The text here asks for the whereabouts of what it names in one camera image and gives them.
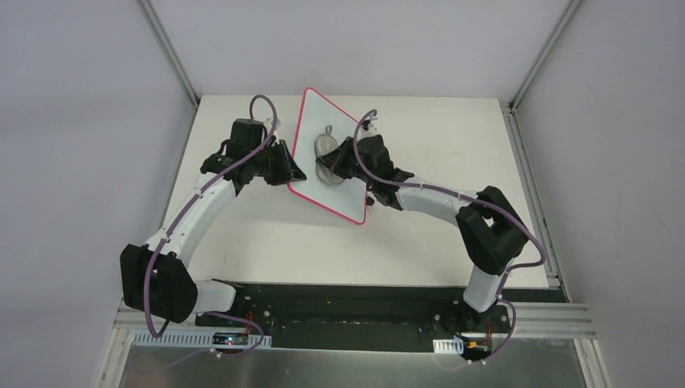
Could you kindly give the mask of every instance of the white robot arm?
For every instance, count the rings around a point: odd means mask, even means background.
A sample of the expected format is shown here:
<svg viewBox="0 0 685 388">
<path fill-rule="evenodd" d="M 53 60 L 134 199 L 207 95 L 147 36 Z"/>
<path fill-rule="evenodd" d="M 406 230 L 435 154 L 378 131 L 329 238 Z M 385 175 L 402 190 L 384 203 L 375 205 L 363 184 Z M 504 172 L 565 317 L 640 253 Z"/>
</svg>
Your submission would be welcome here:
<svg viewBox="0 0 685 388">
<path fill-rule="evenodd" d="M 506 197 L 492 186 L 479 192 L 423 189 L 424 185 L 427 188 L 437 186 L 396 168 L 379 134 L 358 140 L 357 155 L 354 147 L 354 139 L 348 137 L 338 148 L 318 157 L 317 164 L 340 178 L 363 180 L 382 205 L 425 213 L 458 226 L 474 264 L 469 285 L 459 302 L 460 316 L 464 327 L 485 319 L 502 290 L 506 269 L 528 241 L 526 234 L 510 219 L 493 211 L 492 207 L 503 209 L 523 224 Z M 360 166 L 358 158 L 364 161 L 364 167 Z M 462 200 L 448 192 L 458 192 L 464 198 L 488 206 Z"/>
<path fill-rule="evenodd" d="M 285 142 L 275 141 L 275 137 L 240 167 L 217 177 L 263 144 L 265 124 L 271 123 L 236 120 L 231 138 L 205 159 L 195 186 L 175 214 L 141 247 L 129 244 L 122 251 L 121 280 L 127 306 L 145 310 L 147 295 L 148 311 L 174 323 L 193 313 L 231 308 L 236 294 L 232 285 L 218 280 L 194 282 L 187 267 L 209 226 L 255 176 L 272 186 L 306 179 Z M 153 271 L 149 273 L 151 261 Z"/>
</svg>

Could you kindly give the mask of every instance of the gray wall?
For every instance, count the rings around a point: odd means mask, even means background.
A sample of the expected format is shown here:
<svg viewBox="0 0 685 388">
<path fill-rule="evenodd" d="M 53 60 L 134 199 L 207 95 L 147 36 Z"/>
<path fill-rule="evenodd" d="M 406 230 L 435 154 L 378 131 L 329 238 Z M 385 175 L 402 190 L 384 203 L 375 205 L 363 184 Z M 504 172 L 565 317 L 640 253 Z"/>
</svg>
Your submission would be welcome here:
<svg viewBox="0 0 685 388">
<path fill-rule="evenodd" d="M 190 118 L 135 2 L 0 4 L 0 386 L 92 384 Z"/>
<path fill-rule="evenodd" d="M 685 379 L 685 2 L 586 2 L 519 111 L 614 386 Z"/>
<path fill-rule="evenodd" d="M 510 100 L 567 2 L 154 3 L 200 94 Z"/>
</svg>

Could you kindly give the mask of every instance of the white tabletop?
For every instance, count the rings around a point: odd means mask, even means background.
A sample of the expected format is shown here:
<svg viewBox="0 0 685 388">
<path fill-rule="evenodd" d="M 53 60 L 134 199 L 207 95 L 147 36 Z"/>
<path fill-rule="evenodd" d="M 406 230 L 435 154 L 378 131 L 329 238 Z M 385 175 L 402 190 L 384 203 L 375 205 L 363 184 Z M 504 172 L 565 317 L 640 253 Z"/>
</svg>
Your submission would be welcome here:
<svg viewBox="0 0 685 388">
<path fill-rule="evenodd" d="M 292 150 L 301 95 L 270 96 Z M 378 109 L 376 127 L 395 165 L 460 189 L 500 188 L 532 229 L 496 99 L 328 96 L 354 117 Z M 167 216 L 189 193 L 202 162 L 248 117 L 251 96 L 205 95 L 188 140 Z M 255 107 L 257 119 L 271 111 Z M 516 262 L 535 261 L 527 244 Z M 243 188 L 209 228 L 192 258 L 196 280 L 327 285 L 460 285 L 472 268 L 459 230 L 421 213 L 374 205 L 357 226 L 260 178 Z M 508 287 L 547 288 L 543 268 L 522 269 Z"/>
</svg>

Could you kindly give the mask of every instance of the black joint motor housing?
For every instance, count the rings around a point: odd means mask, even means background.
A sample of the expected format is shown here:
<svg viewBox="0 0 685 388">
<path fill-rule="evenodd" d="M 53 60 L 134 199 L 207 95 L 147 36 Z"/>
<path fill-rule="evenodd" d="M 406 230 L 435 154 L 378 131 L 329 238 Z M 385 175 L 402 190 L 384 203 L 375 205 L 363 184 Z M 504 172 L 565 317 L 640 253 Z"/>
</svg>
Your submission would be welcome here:
<svg viewBox="0 0 685 388">
<path fill-rule="evenodd" d="M 488 186 L 478 193 L 478 199 L 499 206 L 521 222 L 519 215 L 498 188 Z M 485 222 L 486 219 L 493 220 L 491 226 Z M 470 204 L 461 208 L 456 215 L 456 222 L 471 261 L 490 275 L 502 275 L 509 262 L 521 254 L 528 241 L 526 235 L 506 217 L 485 206 Z"/>
<path fill-rule="evenodd" d="M 244 157 L 249 153 L 242 148 L 241 145 L 227 144 L 226 153 L 233 155 L 233 157 L 228 157 L 222 154 L 212 154 L 209 158 L 206 158 L 200 167 L 200 172 L 206 174 L 212 172 L 214 174 L 220 174 L 226 167 L 235 163 L 238 159 Z M 233 181 L 233 186 L 235 187 L 236 195 L 240 194 L 240 191 L 246 184 L 248 184 L 252 179 L 259 173 L 259 166 L 254 163 L 245 163 L 242 166 L 234 169 L 230 173 L 224 175 L 224 179 Z"/>
<path fill-rule="evenodd" d="M 456 319 L 458 321 L 456 325 L 459 331 L 475 331 L 478 327 L 487 323 L 496 306 L 497 302 L 494 302 L 488 307 L 488 310 L 479 313 L 469 306 L 463 298 L 459 300 L 459 303 L 455 306 Z"/>
<path fill-rule="evenodd" d="M 267 147 L 263 154 L 259 155 L 258 163 L 260 165 L 259 176 L 262 176 L 264 182 L 271 186 L 307 179 L 305 173 L 292 159 L 284 140 L 272 147 Z"/>
<path fill-rule="evenodd" d="M 267 131 L 264 123 L 252 119 L 237 119 L 231 127 L 231 141 L 245 147 L 248 152 L 262 144 Z"/>
<path fill-rule="evenodd" d="M 121 252 L 121 285 L 124 303 L 128 307 L 143 310 L 143 284 L 145 270 L 152 257 L 148 246 L 129 244 Z M 159 255 L 154 265 L 149 288 L 152 315 L 181 323 L 190 316 L 197 301 L 197 286 L 188 274 L 183 262 L 169 255 Z"/>
<path fill-rule="evenodd" d="M 359 156 L 374 175 L 393 182 L 404 182 L 414 174 L 396 168 L 390 159 L 383 137 L 374 135 L 358 141 Z M 333 152 L 317 159 L 317 163 L 343 179 L 357 178 L 367 184 L 369 190 L 383 206 L 402 210 L 397 202 L 398 186 L 379 183 L 364 172 L 357 162 L 352 137 L 348 137 Z"/>
</svg>

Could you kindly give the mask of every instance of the white board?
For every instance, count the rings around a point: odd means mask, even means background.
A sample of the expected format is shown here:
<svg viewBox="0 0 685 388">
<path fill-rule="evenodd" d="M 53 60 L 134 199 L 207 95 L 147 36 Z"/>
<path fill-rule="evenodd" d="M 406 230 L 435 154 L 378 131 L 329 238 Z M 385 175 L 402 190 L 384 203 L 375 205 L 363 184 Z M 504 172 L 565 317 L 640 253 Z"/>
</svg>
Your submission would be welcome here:
<svg viewBox="0 0 685 388">
<path fill-rule="evenodd" d="M 531 225 L 523 188 L 496 99 L 328 96 L 361 117 L 377 108 L 375 122 L 399 168 L 462 189 L 500 188 Z M 247 116 L 251 96 L 205 95 L 179 170 L 170 211 L 178 207 L 202 162 Z M 272 96 L 279 137 L 292 146 L 301 95 Z M 271 115 L 265 103 L 258 119 Z M 529 243 L 517 262 L 538 259 Z M 374 205 L 357 226 L 294 196 L 287 187 L 255 179 L 225 209 L 199 244 L 190 273 L 263 283 L 356 285 L 461 285 L 472 268 L 459 230 L 421 213 Z M 523 269 L 510 287 L 547 288 L 543 268 Z"/>
<path fill-rule="evenodd" d="M 290 183 L 288 187 L 294 194 L 361 225 L 366 221 L 366 184 L 359 179 L 346 179 L 331 186 L 317 177 L 314 141 L 324 133 L 327 125 L 333 126 L 330 135 L 342 144 L 346 137 L 354 136 L 357 119 L 313 88 L 306 88 L 295 129 L 292 158 L 307 175 L 307 180 Z"/>
</svg>

